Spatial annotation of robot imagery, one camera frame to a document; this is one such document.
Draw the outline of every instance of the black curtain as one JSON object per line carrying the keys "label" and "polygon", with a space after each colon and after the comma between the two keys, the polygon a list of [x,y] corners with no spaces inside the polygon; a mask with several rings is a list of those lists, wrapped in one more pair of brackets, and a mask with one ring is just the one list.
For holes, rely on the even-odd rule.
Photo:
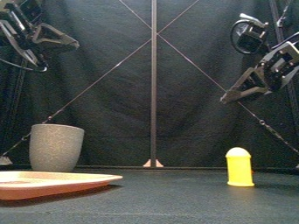
{"label": "black curtain", "polygon": [[[63,109],[51,122],[86,130],[79,165],[142,166],[151,157],[153,2],[51,0],[43,7],[43,21],[81,48],[54,57],[47,73],[26,74],[5,147]],[[296,152],[260,123],[264,119],[298,146],[286,89],[245,101],[246,108],[221,103],[260,60],[230,44],[242,12],[270,22],[269,41],[277,44],[269,1],[158,0],[157,158],[166,167],[225,167],[237,146],[249,150],[256,167],[298,164]],[[10,157],[30,163],[29,142]]]}

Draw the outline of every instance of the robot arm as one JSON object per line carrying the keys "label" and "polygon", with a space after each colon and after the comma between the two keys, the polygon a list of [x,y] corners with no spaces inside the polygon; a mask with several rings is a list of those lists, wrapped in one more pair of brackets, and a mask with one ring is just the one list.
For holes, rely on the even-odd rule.
{"label": "robot arm", "polygon": [[47,59],[54,54],[77,50],[81,45],[73,37],[49,24],[39,23],[37,19],[30,21],[29,17],[39,15],[41,12],[37,0],[0,2],[0,36],[38,69],[23,68],[0,60],[26,70],[45,72],[49,66]]}
{"label": "robot arm", "polygon": [[299,33],[276,46],[257,66],[248,69],[221,97],[222,103],[272,94],[286,86],[299,70],[299,42],[292,41],[297,36]]}

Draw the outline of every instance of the gray pot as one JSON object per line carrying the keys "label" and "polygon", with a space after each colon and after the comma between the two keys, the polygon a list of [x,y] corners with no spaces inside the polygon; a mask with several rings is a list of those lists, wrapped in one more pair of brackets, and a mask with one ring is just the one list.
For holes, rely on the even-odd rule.
{"label": "gray pot", "polygon": [[30,143],[33,170],[71,172],[79,162],[85,129],[61,124],[35,124]]}

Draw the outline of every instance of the cable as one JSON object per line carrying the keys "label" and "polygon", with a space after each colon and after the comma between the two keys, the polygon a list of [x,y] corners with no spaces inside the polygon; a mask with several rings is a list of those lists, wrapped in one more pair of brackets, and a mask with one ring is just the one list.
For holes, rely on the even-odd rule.
{"label": "cable", "polygon": [[39,69],[34,69],[34,68],[30,68],[30,67],[25,67],[25,66],[19,66],[19,65],[17,65],[15,63],[13,63],[13,62],[10,62],[10,61],[2,59],[2,58],[0,58],[0,61],[5,62],[7,65],[10,65],[10,66],[13,66],[13,67],[18,67],[18,68],[21,68],[21,69],[23,69],[23,70],[26,70],[26,71],[29,71],[29,72],[45,73],[45,72],[47,71],[47,69],[49,69],[47,66],[46,66],[42,70],[39,70]]}

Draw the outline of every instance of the plate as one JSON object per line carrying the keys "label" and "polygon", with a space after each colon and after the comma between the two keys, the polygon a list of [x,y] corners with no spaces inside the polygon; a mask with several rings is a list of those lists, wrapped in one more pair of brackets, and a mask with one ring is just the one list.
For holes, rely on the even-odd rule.
{"label": "plate", "polygon": [[26,200],[107,186],[122,176],[46,171],[0,171],[0,200]]}

